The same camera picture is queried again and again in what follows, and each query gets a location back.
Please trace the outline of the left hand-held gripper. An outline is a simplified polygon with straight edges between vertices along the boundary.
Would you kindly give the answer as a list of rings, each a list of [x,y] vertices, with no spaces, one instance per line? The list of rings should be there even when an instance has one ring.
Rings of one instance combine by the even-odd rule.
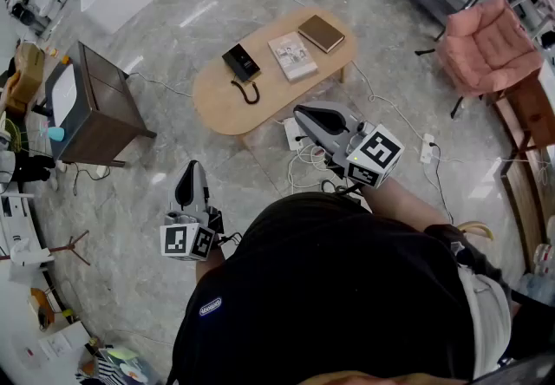
[[[222,212],[208,205],[206,172],[197,160],[188,163],[174,195],[176,200],[160,227],[161,255],[180,261],[221,262]]]

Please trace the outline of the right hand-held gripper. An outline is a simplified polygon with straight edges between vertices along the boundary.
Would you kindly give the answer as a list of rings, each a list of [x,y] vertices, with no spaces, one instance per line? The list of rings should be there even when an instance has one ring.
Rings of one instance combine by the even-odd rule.
[[[298,126],[331,157],[340,177],[378,188],[398,164],[405,146],[382,124],[359,121],[345,105],[311,101],[293,109]]]

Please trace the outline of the grey photo-cover book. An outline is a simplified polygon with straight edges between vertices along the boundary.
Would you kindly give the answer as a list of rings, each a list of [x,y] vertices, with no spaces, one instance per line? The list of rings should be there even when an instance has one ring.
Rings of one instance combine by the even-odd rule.
[[[318,71],[316,62],[298,33],[291,32],[277,37],[270,40],[268,45],[290,83],[314,75]]]

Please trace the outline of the brown leather book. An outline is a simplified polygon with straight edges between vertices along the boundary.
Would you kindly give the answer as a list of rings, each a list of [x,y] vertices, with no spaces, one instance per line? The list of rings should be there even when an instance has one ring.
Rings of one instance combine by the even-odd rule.
[[[298,32],[324,53],[329,53],[345,38],[343,33],[318,15],[314,15],[302,23],[298,27]]]

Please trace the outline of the pink upholstered armchair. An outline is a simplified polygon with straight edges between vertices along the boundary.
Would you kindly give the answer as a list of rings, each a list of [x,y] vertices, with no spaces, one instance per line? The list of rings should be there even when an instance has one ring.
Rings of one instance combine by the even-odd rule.
[[[451,117],[465,99],[498,92],[523,107],[537,103],[533,79],[543,57],[507,0],[486,0],[448,16],[437,46],[415,54],[437,55],[452,80],[459,98]]]

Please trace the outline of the person's left forearm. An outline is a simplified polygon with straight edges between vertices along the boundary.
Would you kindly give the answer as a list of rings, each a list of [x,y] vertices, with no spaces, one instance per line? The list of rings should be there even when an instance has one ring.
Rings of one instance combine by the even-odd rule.
[[[209,271],[212,271],[218,268],[224,262],[225,262],[224,253],[222,252],[222,249],[218,245],[216,245],[213,249],[210,250],[206,260],[198,261],[196,263],[195,265],[196,283],[198,283],[205,274],[207,274]]]

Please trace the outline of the person's right forearm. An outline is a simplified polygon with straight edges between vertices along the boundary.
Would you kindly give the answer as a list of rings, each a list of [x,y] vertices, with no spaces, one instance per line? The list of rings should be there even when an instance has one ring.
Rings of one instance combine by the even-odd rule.
[[[447,217],[424,200],[413,195],[393,178],[379,187],[364,186],[362,195],[370,210],[387,219],[394,219],[424,232],[431,225],[447,225]]]

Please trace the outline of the wooden coffee table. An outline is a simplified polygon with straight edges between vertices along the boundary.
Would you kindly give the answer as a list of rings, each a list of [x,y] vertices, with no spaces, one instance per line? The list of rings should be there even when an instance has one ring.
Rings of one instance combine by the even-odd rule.
[[[312,16],[320,16],[341,31],[345,38],[328,54],[304,40],[318,72],[297,82],[287,81],[278,61],[271,53],[270,40],[296,31]],[[244,37],[240,45],[260,67],[254,78],[260,94],[258,103],[249,105],[239,89],[232,85],[234,73],[221,56],[209,61],[197,74],[193,84],[193,104],[205,127],[223,135],[243,135],[286,108],[320,82],[339,72],[356,57],[356,37],[352,29],[333,13],[318,7],[301,7],[278,17]]]

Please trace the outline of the black telephone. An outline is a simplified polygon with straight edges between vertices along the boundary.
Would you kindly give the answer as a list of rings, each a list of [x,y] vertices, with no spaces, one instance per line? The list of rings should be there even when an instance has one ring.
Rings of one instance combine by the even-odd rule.
[[[222,55],[222,59],[240,81],[249,81],[260,72],[260,67],[241,44],[235,45]]]

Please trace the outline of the dark wooden sink cabinet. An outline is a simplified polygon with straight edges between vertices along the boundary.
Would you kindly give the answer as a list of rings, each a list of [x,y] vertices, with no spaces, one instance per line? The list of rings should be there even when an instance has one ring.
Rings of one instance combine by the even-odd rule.
[[[135,138],[149,139],[127,85],[128,74],[83,42],[75,42],[44,82],[45,97],[32,111],[63,130],[50,139],[54,159],[65,163],[124,167],[118,155]]]

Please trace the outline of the wooden tripod stand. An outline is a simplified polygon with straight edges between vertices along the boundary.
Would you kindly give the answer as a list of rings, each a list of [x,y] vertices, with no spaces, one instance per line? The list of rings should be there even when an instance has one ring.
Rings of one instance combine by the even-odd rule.
[[[69,241],[66,245],[63,246],[58,246],[55,248],[49,248],[49,252],[51,254],[57,253],[57,252],[62,252],[62,251],[70,251],[71,253],[73,253],[79,260],[81,260],[85,265],[90,266],[91,263],[89,263],[88,260],[86,260],[82,255],[80,255],[77,250],[75,249],[77,244],[85,237],[87,237],[89,235],[89,230],[86,230],[85,232],[83,232],[82,234],[80,234],[78,237],[74,238],[73,236],[71,236],[69,238]]]

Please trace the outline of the teal spray bottle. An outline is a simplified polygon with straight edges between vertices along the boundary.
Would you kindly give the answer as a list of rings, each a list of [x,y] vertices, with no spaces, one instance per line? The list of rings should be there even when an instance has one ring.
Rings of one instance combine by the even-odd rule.
[[[55,142],[62,142],[65,138],[65,130],[62,127],[51,127],[46,121],[40,125],[39,131],[41,136]]]

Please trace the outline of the person's black shirt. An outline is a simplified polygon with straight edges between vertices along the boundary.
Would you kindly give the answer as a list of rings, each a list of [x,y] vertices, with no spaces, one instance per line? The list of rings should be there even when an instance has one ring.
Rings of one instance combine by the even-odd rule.
[[[456,227],[424,232],[337,194],[265,208],[197,283],[167,385],[298,385],[354,371],[473,379],[473,320],[458,267],[501,271]]]

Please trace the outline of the small wooden chair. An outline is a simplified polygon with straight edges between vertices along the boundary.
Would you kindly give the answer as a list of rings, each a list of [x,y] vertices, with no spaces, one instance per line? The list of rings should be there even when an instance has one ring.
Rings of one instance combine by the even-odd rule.
[[[479,221],[467,221],[457,225],[456,228],[465,234],[473,234],[474,236],[494,240],[494,235],[491,229],[486,224]]]

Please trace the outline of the striped black white bag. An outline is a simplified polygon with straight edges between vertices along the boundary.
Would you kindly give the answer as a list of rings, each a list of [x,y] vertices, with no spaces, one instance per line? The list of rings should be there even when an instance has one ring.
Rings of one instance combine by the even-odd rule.
[[[151,364],[125,345],[99,349],[77,370],[75,379],[80,385],[163,385]]]

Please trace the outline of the brown wooden sink cabinet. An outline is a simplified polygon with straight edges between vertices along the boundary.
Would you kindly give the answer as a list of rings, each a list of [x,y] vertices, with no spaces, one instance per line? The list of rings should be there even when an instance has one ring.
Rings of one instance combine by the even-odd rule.
[[[552,62],[509,89],[489,95],[515,153],[555,146],[555,71]]]

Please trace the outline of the wooden slat pallet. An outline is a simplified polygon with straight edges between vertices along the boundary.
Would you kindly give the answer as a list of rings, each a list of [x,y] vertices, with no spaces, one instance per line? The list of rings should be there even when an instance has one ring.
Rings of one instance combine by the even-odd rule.
[[[519,232],[526,272],[535,271],[534,254],[537,247],[548,241],[545,200],[542,194],[547,183],[544,151],[513,153],[500,170],[500,179]]]

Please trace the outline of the cardboard box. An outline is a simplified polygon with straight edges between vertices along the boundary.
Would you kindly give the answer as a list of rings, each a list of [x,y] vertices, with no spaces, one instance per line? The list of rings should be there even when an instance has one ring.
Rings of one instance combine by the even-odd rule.
[[[10,114],[26,114],[42,84],[44,60],[44,52],[32,42],[22,42],[17,47],[15,73],[7,81],[6,108]]]

